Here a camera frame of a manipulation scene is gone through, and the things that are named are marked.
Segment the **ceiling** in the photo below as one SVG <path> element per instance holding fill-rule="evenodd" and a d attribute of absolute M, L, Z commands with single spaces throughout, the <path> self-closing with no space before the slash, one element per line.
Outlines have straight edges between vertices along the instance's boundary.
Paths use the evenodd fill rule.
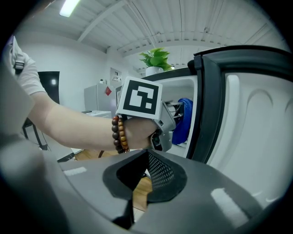
<path fill-rule="evenodd" d="M 48 32 L 106 52 L 116 48 L 139 72 L 138 54 L 154 47 L 168 63 L 186 66 L 193 54 L 220 46 L 253 44 L 289 51 L 273 22 L 250 0 L 81 0 L 69 18 L 64 0 L 26 21 L 22 30 Z"/>

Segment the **red sign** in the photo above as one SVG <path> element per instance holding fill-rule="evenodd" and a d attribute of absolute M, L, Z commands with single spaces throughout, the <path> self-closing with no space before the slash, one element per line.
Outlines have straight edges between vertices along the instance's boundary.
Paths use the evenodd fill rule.
<path fill-rule="evenodd" d="M 106 94 L 107 94 L 107 96 L 109 96 L 110 94 L 112 93 L 112 91 L 109 89 L 109 87 L 107 86 L 107 88 L 106 88 Z"/>

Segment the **wooden floor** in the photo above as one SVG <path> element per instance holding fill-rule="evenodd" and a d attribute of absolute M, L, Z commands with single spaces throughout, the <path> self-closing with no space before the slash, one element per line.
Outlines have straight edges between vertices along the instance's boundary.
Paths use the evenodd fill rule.
<path fill-rule="evenodd" d="M 98 159 L 99 150 L 84 150 L 75 155 L 76 160 L 92 160 Z M 105 151 L 102 157 L 119 157 L 117 151 Z M 149 178 L 144 177 L 138 183 L 133 191 L 133 207 L 141 211 L 147 208 L 147 194 L 152 191 L 152 182 Z"/>

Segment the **white wall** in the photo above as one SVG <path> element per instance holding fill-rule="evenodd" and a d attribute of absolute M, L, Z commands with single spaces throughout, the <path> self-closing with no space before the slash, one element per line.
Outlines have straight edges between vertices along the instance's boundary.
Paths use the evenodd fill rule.
<path fill-rule="evenodd" d="M 115 47 L 109 47 L 106 53 L 106 66 L 104 77 L 107 80 L 108 84 L 110 84 L 110 69 L 114 68 L 121 72 L 122 84 L 124 83 L 127 76 L 133 76 L 137 78 L 141 78 L 142 76 L 137 73 L 133 66 L 128 63 L 126 59 L 122 57 L 122 55 L 117 51 Z"/>
<path fill-rule="evenodd" d="M 16 35 L 21 49 L 39 71 L 60 71 L 60 104 L 84 111 L 83 91 L 103 78 L 106 54 L 65 37 L 45 33 Z"/>

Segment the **green plant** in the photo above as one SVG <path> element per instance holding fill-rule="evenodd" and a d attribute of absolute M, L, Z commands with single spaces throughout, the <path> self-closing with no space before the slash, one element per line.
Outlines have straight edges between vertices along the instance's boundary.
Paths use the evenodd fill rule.
<path fill-rule="evenodd" d="M 163 68 L 164 71 L 171 70 L 171 65 L 167 63 L 168 54 L 167 51 L 162 51 L 164 48 L 155 48 L 147 51 L 146 53 L 140 53 L 144 58 L 140 59 L 143 61 L 148 67 L 160 67 Z"/>

